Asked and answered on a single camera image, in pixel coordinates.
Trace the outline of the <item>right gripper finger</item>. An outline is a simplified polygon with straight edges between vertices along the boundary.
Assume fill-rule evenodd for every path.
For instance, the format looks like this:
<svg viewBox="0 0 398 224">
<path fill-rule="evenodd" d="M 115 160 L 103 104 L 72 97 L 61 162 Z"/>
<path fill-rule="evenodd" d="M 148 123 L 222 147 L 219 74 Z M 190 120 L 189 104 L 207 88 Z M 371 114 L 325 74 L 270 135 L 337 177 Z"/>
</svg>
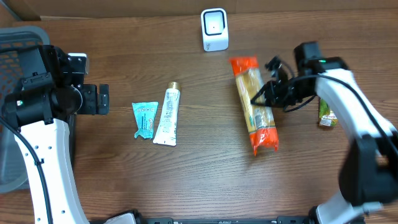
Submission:
<svg viewBox="0 0 398 224">
<path fill-rule="evenodd" d="M 275 56 L 267 64 L 265 68 L 271 73 L 271 77 L 275 78 L 277 83 L 288 82 L 287 72 L 282 68 L 282 60 Z"/>
<path fill-rule="evenodd" d="M 275 81 L 268 81 L 251 98 L 250 103 L 255 106 L 273 106 L 275 104 Z"/>
</svg>

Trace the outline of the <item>orange spaghetti packet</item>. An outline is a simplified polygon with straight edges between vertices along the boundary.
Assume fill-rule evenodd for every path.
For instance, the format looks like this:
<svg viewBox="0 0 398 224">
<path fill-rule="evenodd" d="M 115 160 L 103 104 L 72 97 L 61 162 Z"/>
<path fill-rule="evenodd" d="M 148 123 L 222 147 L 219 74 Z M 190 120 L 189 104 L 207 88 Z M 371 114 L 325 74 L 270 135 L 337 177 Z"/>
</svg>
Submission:
<svg viewBox="0 0 398 224">
<path fill-rule="evenodd" d="M 278 150 L 279 136 L 272 109 L 262 105 L 265 102 L 263 96 L 256 100 L 257 106 L 251 103 L 251 100 L 264 86 L 257 57 L 233 57 L 229 62 L 233 69 L 254 154 L 257 154 L 260 147 Z"/>
</svg>

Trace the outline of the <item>green snack pouch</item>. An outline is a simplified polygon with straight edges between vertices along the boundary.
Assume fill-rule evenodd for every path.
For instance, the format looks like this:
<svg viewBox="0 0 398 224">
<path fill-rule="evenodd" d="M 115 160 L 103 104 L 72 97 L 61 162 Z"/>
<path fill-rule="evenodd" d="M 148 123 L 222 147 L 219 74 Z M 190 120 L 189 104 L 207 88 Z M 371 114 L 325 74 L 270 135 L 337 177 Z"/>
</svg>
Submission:
<svg viewBox="0 0 398 224">
<path fill-rule="evenodd" d="M 318 104 L 318 124 L 325 127 L 334 127 L 338 124 L 336 115 L 322 98 L 319 98 Z"/>
</svg>

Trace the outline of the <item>teal snack packet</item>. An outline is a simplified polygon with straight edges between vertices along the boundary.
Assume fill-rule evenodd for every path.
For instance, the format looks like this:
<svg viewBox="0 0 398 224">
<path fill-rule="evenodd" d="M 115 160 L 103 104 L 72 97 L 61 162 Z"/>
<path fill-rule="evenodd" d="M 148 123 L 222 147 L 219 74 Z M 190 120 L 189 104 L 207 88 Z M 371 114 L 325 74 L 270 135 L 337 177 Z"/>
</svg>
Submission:
<svg viewBox="0 0 398 224">
<path fill-rule="evenodd" d="M 137 124 L 137 131 L 134 133 L 136 139 L 139 136 L 143 139 L 153 138 L 158 106 L 159 103 L 156 101 L 132 103 L 132 110 Z"/>
</svg>

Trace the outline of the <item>white tube gold cap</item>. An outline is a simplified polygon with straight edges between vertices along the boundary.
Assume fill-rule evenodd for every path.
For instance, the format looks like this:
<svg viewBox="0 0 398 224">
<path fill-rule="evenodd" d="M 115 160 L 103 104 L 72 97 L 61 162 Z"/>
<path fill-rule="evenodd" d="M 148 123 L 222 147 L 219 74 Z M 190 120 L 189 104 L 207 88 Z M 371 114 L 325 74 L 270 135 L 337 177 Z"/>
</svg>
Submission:
<svg viewBox="0 0 398 224">
<path fill-rule="evenodd" d="M 162 105 L 159 125 L 153 140 L 154 144 L 176 146 L 180 84 L 168 83 Z"/>
</svg>

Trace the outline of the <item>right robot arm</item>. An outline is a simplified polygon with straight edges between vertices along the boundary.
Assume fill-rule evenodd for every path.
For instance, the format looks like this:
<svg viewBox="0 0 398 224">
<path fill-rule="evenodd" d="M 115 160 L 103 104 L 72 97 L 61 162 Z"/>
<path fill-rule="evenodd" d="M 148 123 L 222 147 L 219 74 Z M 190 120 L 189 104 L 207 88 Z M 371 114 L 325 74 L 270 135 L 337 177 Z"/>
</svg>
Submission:
<svg viewBox="0 0 398 224">
<path fill-rule="evenodd" d="M 338 176 L 339 190 L 313 207 L 304 223 L 358 223 L 397 200 L 397 129 L 378 113 L 341 57 L 324 57 L 317 42 L 294 48 L 297 73 L 281 68 L 274 57 L 266 65 L 273 79 L 251 99 L 258 106 L 288 113 L 319 96 L 336 115 L 350 147 Z"/>
</svg>

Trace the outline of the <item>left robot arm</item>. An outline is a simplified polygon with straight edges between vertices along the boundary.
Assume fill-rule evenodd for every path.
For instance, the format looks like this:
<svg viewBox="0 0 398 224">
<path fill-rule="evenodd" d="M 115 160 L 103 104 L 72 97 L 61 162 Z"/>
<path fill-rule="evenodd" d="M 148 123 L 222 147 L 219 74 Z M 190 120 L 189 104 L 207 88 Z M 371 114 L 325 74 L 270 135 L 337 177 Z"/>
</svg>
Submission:
<svg viewBox="0 0 398 224">
<path fill-rule="evenodd" d="M 8 94 L 1 124 L 24 158 L 36 223 L 89 223 L 78 197 L 70 158 L 68 119 L 107 115 L 109 86 L 84 83 L 86 54 L 53 45 L 13 47 L 24 74 L 21 90 Z"/>
</svg>

